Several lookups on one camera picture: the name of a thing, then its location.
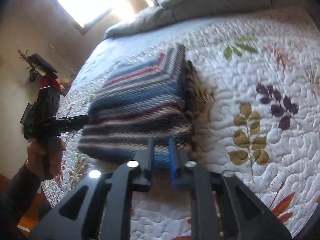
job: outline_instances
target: knitted blanket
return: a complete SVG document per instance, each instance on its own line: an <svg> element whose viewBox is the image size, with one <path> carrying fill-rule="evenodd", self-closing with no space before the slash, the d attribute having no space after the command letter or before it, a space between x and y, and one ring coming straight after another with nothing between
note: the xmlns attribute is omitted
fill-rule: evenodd
<svg viewBox="0 0 320 240"><path fill-rule="evenodd" d="M192 76L180 44L158 58L122 65L92 102L79 150L96 159L125 162L147 149L153 137L153 167L168 169L168 137L178 147L191 145Z"/></svg>

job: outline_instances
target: orange leaf print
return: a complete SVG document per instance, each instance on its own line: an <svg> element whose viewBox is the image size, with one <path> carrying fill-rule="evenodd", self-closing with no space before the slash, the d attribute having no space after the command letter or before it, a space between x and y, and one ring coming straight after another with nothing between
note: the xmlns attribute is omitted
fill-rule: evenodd
<svg viewBox="0 0 320 240"><path fill-rule="evenodd" d="M284 214L284 215L282 215L281 217L279 217L279 220L280 220L282 223L285 223L285 222L288 221L288 219L289 219L290 217L292 217L292 215L293 215L293 212L289 212L289 213Z"/></svg>
<svg viewBox="0 0 320 240"><path fill-rule="evenodd" d="M290 195L288 195L287 197L285 197L283 200L281 200L278 205L272 210L272 213L277 217L279 216L283 211L285 211L290 203L291 200L294 197L295 192L291 193Z"/></svg>
<svg viewBox="0 0 320 240"><path fill-rule="evenodd" d="M173 238L172 240L191 240L191 236L178 236Z"/></svg>

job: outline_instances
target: person's arm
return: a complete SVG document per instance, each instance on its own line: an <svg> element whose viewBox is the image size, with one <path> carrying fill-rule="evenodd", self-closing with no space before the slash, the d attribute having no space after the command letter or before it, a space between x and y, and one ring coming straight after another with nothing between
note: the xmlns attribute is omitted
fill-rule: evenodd
<svg viewBox="0 0 320 240"><path fill-rule="evenodd" d="M49 172L54 176L60 172L62 153L65 151L64 143L62 141L60 143L60 151L49 158ZM46 150L37 142L29 143L27 150L28 160L9 182L3 195L0 196L0 202L6 208L10 216L9 219L16 225L30 208L40 187L38 159L39 155L46 154Z"/></svg>

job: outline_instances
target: floral bedspread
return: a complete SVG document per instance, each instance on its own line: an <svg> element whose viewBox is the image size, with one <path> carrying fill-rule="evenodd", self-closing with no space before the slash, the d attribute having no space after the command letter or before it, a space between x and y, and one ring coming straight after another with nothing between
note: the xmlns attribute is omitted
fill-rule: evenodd
<svg viewBox="0 0 320 240"><path fill-rule="evenodd" d="M294 237L320 199L320 32L302 8L284 8L222 19L126 61L153 57L174 42L186 46L197 70L193 157L211 171L235 172ZM86 113L116 68L72 90L59 116ZM52 206L89 170L116 168L79 152L80 136L61 136L61 172L42 182ZM151 191L134 193L131 239L190 235L189 205L189 195L171 190L169 175L155 171Z"/></svg>

